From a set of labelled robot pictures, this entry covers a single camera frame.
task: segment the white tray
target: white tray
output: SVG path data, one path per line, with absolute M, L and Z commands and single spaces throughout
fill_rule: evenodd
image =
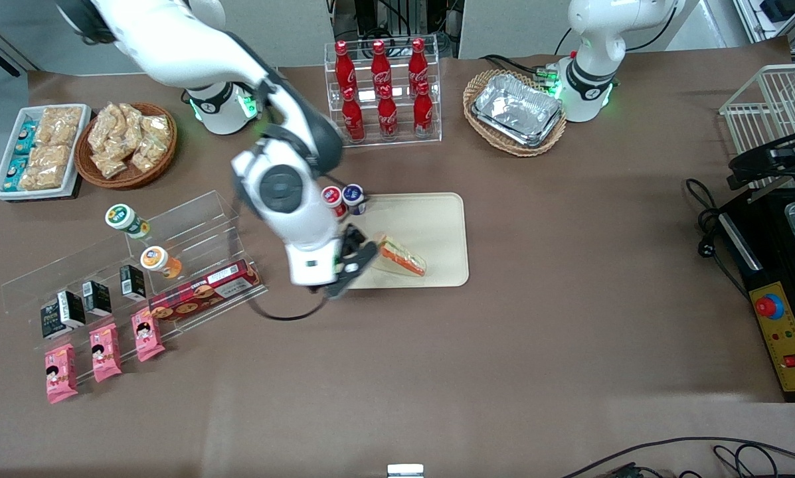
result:
M 368 237 L 378 232 L 427 261 L 423 278 L 383 272 L 373 267 L 351 289 L 459 287 L 468 281 L 465 209 L 456 193 L 381 194 L 372 196 L 361 216 L 349 216 Z
M 17 145 L 17 138 L 20 135 L 20 128 L 23 127 L 23 122 L 26 121 L 26 117 L 35 121 L 40 121 L 40 118 L 43 116 L 44 109 L 48 108 L 48 106 L 29 106 L 27 108 L 21 109 L 19 114 L 17 114 L 17 121 L 14 123 L 14 129 L 11 131 L 11 136 L 8 139 L 8 145 L 5 146 L 5 154 L 2 155 L 2 166 L 0 166 L 1 200 L 8 200 L 11 202 L 11 200 L 42 200 L 72 196 L 72 190 L 75 188 L 76 177 L 78 176 L 78 171 L 76 171 L 75 162 L 73 161 L 73 155 L 75 154 L 78 136 L 81 136 L 82 131 L 84 131 L 84 128 L 87 127 L 88 122 L 90 122 L 90 106 L 81 105 L 78 103 L 50 106 L 78 106 L 82 109 L 81 118 L 78 120 L 78 128 L 76 128 L 76 137 L 72 140 L 72 147 L 70 148 L 69 163 L 66 164 L 66 173 L 64 175 L 63 181 L 60 182 L 60 188 L 46 189 L 42 191 L 12 191 L 12 193 L 6 193 L 3 190 L 3 184 L 5 184 L 5 175 L 8 173 L 8 166 L 11 164 L 11 158 L 14 154 L 14 147 Z

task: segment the table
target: table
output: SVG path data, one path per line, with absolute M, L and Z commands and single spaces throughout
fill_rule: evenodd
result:
M 729 198 L 716 109 L 759 67 L 788 61 L 782 40 L 631 54 L 600 117 L 535 159 L 492 149 L 463 118 L 462 88 L 488 64 L 443 61 L 442 144 L 349 149 L 334 175 L 376 193 L 461 194 L 467 284 L 351 291 L 300 323 L 239 306 L 56 406 L 0 297 L 0 476 L 382 476 L 417 462 L 436 478 L 553 477 L 705 434 L 795 451 L 795 405 L 780 402 L 749 306 L 695 253 L 698 208 L 682 191 L 695 176 Z M 325 108 L 322 69 L 283 72 Z M 35 105 L 158 103 L 181 138 L 172 169 L 138 191 L 0 202 L 0 285 L 111 235 L 113 202 L 151 217 L 214 189 L 233 198 L 229 160 L 252 134 L 212 136 L 178 90 L 145 76 L 29 81 Z M 315 305 L 289 284 L 279 239 L 250 212 L 240 229 L 270 288 L 261 306 Z M 634 460 L 718 469 L 705 444 Z

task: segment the yellow panel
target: yellow panel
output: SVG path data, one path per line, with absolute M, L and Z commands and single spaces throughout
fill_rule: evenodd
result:
M 779 297 L 784 303 L 783 317 L 773 320 L 758 314 L 756 309 L 755 315 L 758 317 L 766 347 L 778 373 L 780 387 L 784 391 L 795 391 L 795 366 L 787 367 L 785 359 L 785 357 L 795 356 L 795 318 L 792 315 L 789 303 L 786 302 L 786 296 L 779 281 L 750 291 L 749 296 L 752 298 L 752 303 L 754 303 L 768 293 Z

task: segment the bottle cap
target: bottle cap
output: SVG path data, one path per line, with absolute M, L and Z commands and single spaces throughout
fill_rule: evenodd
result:
M 108 209 L 108 212 L 105 213 L 105 222 L 108 223 L 108 226 L 116 230 L 123 230 L 128 229 L 136 217 L 137 215 L 134 214 L 134 209 L 129 206 L 125 204 L 114 204 Z
M 360 185 L 347 185 L 343 189 L 342 196 L 348 206 L 358 206 L 365 200 L 365 193 Z
M 169 258 L 170 255 L 163 248 L 152 246 L 140 254 L 140 265 L 146 270 L 161 270 Z
M 341 190 L 337 187 L 325 187 L 321 198 L 330 208 L 337 208 L 341 204 Z

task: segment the red button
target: red button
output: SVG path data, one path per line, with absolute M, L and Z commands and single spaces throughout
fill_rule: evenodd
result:
M 795 367 L 795 356 L 784 356 L 784 366 L 788 368 Z
M 758 311 L 758 314 L 761 314 L 763 317 L 772 317 L 772 315 L 776 315 L 778 311 L 778 306 L 774 300 L 771 300 L 769 297 L 757 299 L 754 303 L 754 308 Z

